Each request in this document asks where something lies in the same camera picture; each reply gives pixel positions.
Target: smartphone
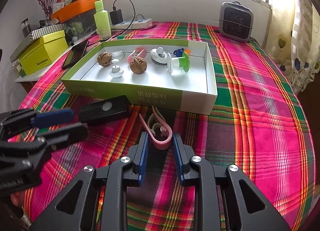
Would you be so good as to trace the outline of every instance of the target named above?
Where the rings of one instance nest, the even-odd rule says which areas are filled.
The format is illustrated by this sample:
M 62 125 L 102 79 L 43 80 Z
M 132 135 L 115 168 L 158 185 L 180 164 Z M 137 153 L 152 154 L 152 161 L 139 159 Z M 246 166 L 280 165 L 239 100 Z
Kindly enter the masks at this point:
M 83 58 L 88 44 L 89 40 L 86 40 L 76 46 L 73 46 L 62 65 L 62 69 L 64 70 L 74 66 L 81 58 Z

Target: yellow box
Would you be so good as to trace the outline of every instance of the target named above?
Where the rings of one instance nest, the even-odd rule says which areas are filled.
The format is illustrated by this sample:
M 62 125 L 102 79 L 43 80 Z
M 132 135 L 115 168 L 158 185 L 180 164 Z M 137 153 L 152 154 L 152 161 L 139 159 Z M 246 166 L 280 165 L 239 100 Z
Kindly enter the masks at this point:
M 28 76 L 52 64 L 67 48 L 64 30 L 58 31 L 36 40 L 19 56 L 19 61 Z

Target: black cable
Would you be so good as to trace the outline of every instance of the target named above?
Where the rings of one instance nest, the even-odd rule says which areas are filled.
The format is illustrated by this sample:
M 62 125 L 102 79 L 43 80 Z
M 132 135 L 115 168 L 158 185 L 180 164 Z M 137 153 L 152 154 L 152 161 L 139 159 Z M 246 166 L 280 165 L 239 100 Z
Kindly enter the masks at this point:
M 116 7 L 115 7 L 116 1 L 117 1 L 117 0 L 115 0 L 114 3 L 113 3 L 113 10 L 116 10 Z M 129 30 L 129 27 L 132 25 L 132 23 L 133 23 L 133 21 L 134 21 L 134 19 L 135 19 L 135 17 L 136 17 L 136 9 L 134 8 L 134 4 L 132 3 L 131 0 L 129 0 L 129 1 L 131 2 L 132 7 L 133 7 L 133 12 L 134 12 L 134 14 L 133 14 L 133 19 L 132 19 L 132 21 L 130 22 L 129 26 L 128 26 L 126 29 L 124 29 L 121 33 L 119 33 L 119 34 L 117 34 L 117 35 L 114 35 L 114 36 L 111 37 L 111 38 L 115 38 L 115 37 L 117 37 L 117 36 L 120 36 L 120 35 L 122 35 L 124 32 L 126 32 L 127 30 Z

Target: heart pattern curtain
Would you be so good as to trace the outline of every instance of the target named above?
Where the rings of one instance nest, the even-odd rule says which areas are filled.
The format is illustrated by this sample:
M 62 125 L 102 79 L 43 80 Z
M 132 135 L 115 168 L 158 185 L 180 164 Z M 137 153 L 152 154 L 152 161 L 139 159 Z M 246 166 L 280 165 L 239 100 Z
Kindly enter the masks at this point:
M 320 70 L 320 16 L 311 0 L 271 0 L 265 51 L 298 94 Z

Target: pink clothespin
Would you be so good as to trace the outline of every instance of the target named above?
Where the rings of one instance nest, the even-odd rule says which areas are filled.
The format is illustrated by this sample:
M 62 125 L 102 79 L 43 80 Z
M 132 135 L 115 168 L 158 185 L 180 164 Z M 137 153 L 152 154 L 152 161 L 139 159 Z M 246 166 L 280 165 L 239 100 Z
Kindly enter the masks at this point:
M 136 57 L 141 57 L 141 58 L 145 58 L 147 56 L 147 51 L 144 47 L 140 46 L 140 47 L 137 47 L 133 52 L 132 54 L 130 54 L 128 56 L 128 63 L 130 64 L 132 62 L 132 60 Z
M 167 149 L 171 145 L 172 129 L 166 123 L 165 119 L 163 118 L 163 116 L 161 115 L 161 113 L 158 111 L 158 109 L 156 107 L 152 107 L 152 111 L 153 111 L 153 113 L 151 114 L 151 116 L 148 119 L 148 124 L 146 124 L 146 122 L 144 121 L 141 114 L 139 114 L 140 121 L 141 121 L 143 127 L 145 128 L 145 130 L 149 133 L 154 146 L 157 149 Z M 156 121 L 156 123 L 153 124 L 152 127 L 150 127 L 150 123 L 153 120 Z M 158 141 L 155 138 L 155 136 L 156 136 L 155 129 L 157 129 L 157 128 L 160 128 L 160 132 L 161 132 L 162 137 L 163 136 L 167 137 L 167 139 L 165 141 Z

